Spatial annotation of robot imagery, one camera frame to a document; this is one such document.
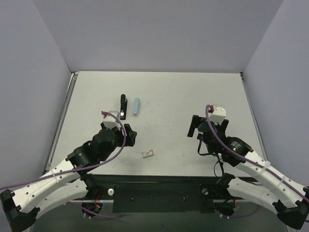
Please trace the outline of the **light blue white stapler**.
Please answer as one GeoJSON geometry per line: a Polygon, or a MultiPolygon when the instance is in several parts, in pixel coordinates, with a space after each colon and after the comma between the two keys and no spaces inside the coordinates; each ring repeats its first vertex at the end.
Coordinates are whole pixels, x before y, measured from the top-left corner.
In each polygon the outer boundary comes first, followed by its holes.
{"type": "Polygon", "coordinates": [[[133,107],[132,107],[132,116],[138,116],[139,113],[139,108],[140,108],[140,99],[135,98],[133,102],[133,107]]]}

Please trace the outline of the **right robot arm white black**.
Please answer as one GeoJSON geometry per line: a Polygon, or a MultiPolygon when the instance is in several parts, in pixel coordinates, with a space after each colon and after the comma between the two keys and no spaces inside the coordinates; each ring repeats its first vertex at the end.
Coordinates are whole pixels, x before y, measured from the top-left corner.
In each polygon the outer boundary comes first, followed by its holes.
{"type": "Polygon", "coordinates": [[[217,195],[249,200],[275,213],[288,227],[301,229],[309,215],[309,188],[279,172],[240,138],[226,136],[227,125],[227,119],[217,124],[194,115],[187,136],[193,137],[197,130],[197,139],[206,145],[206,155],[216,156],[219,162],[245,172],[259,185],[224,173],[216,185],[217,195]]]}

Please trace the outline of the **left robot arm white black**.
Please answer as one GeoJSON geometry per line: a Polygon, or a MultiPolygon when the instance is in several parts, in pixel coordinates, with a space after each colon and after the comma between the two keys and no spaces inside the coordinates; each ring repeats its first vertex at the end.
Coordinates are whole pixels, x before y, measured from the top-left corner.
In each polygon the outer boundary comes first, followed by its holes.
{"type": "Polygon", "coordinates": [[[116,149],[135,144],[137,132],[129,124],[123,128],[101,126],[92,140],[74,149],[59,165],[15,190],[6,189],[0,201],[11,230],[22,232],[31,227],[44,213],[61,204],[87,197],[94,199],[99,186],[87,172],[105,162],[116,149]]]}

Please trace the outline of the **black stapler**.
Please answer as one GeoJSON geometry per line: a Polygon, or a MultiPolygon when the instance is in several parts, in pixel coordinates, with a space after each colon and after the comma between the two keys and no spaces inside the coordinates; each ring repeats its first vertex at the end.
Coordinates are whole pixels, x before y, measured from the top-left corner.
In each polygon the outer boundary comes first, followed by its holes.
{"type": "Polygon", "coordinates": [[[126,119],[126,111],[127,111],[127,98],[125,94],[121,95],[120,98],[120,119],[126,119]]]}

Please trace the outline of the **staple box with red label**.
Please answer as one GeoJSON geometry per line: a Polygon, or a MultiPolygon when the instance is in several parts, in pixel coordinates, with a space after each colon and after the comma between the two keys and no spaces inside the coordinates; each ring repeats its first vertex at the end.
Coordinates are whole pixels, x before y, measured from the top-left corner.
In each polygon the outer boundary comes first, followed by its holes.
{"type": "Polygon", "coordinates": [[[154,151],[152,149],[149,149],[147,151],[143,151],[142,153],[142,158],[146,159],[146,158],[150,158],[154,156],[154,151]]]}

